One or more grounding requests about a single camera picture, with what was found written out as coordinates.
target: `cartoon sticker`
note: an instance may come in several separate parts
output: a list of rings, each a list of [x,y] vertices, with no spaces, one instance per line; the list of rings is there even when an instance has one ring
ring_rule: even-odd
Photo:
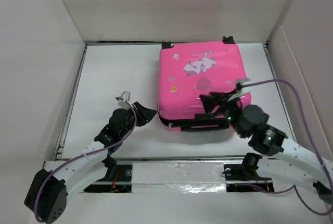
[[[175,86],[171,87],[171,92],[172,93],[175,93],[176,91],[177,91],[177,87],[175,87]]]
[[[193,56],[203,55],[203,58],[200,58],[197,61],[190,61],[185,67],[184,70],[188,76],[194,76],[196,74],[204,73],[207,69],[214,67],[216,61],[214,57],[208,58],[208,55],[212,54],[211,51],[206,51],[203,54],[192,54]]]

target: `white robotic arm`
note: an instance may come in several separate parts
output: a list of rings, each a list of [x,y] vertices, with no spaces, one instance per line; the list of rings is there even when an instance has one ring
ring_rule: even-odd
[[[268,177],[298,185],[333,205],[333,163],[317,157],[293,139],[289,139],[282,131],[268,125],[269,115],[257,105],[240,107],[239,97],[250,92],[247,82],[248,79],[239,80],[236,89],[229,93],[200,96],[207,118],[224,115],[241,138],[251,138],[249,146],[261,154],[248,153],[245,156],[241,169],[247,175],[246,178]]]
[[[105,176],[112,177],[117,162],[110,155],[122,145],[135,126],[144,126],[157,113],[138,102],[133,106],[124,102],[121,105],[126,109],[116,109],[109,123],[79,156],[64,162],[54,171],[42,169],[35,175],[24,204],[35,213],[38,222],[53,223],[74,195]]]

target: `white enclosure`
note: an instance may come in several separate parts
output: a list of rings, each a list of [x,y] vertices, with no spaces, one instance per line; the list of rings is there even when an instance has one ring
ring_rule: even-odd
[[[84,40],[264,43],[287,0],[63,0]]]

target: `white panel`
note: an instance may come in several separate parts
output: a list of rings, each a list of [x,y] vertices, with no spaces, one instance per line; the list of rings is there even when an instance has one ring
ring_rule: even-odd
[[[252,82],[272,79],[262,44],[239,44],[246,75]],[[108,123],[114,99],[124,90],[131,102],[156,108],[160,44],[89,46],[80,77],[63,158],[72,158],[85,148]],[[288,121],[273,83],[252,88],[252,103],[270,115],[269,124],[291,136]],[[156,116],[137,128],[115,152],[115,158],[212,157],[245,155],[253,149],[232,130],[170,132]]]
[[[281,26],[333,148],[331,5],[332,0],[292,0]]]
[[[326,211],[318,197],[299,190],[317,211]],[[295,193],[110,194],[81,193],[68,204],[56,224],[331,224],[329,217],[308,211]],[[31,215],[29,224],[36,224]]]
[[[265,42],[287,0],[63,0],[84,40]]]
[[[61,0],[0,7],[0,157],[50,158],[84,43]]]
[[[316,109],[313,105],[308,87],[304,82],[303,74],[298,65],[298,61],[288,44],[281,26],[279,26],[275,32],[274,37],[269,44],[269,50],[277,77],[291,82],[296,87],[301,97],[304,114],[310,126],[310,132],[321,155],[329,160],[332,160],[332,152],[323,132]],[[282,84],[280,88],[284,96],[298,143],[310,150],[313,150],[311,144],[309,143],[309,138],[306,134],[294,93],[286,85]]]

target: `suitcase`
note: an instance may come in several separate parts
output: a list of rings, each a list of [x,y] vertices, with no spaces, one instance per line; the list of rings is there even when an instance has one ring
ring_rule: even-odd
[[[201,94],[230,92],[246,78],[238,46],[232,36],[222,41],[171,45],[162,42],[158,77],[158,114],[172,131],[210,131],[229,128],[224,116],[205,119]],[[241,106],[251,95],[240,98]]]

